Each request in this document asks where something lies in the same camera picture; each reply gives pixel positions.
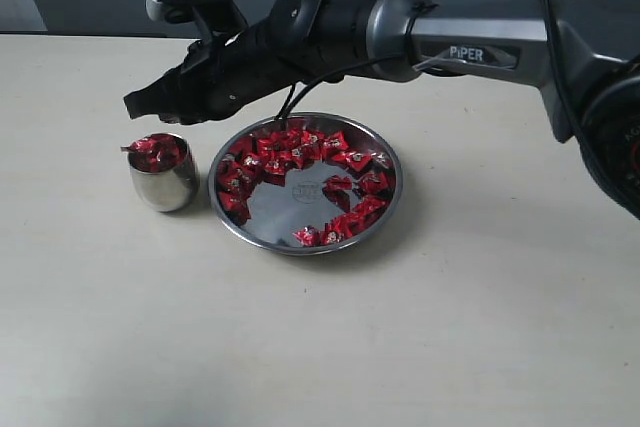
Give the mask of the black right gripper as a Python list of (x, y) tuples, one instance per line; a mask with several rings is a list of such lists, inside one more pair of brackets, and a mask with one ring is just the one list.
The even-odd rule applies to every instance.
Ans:
[(166, 123), (193, 125), (228, 119), (305, 76), (303, 68), (276, 53), (261, 21), (201, 64), (182, 63), (123, 102), (130, 119), (155, 115)]

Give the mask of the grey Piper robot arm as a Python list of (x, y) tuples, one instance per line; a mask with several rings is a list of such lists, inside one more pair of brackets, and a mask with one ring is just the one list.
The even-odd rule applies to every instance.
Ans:
[(639, 211), (639, 0), (275, 0), (248, 25), (234, 0), (146, 0), (194, 23), (184, 60), (124, 99), (131, 118), (220, 121), (296, 83), (347, 75), (464, 75), (536, 88), (559, 142), (575, 139), (601, 190)]

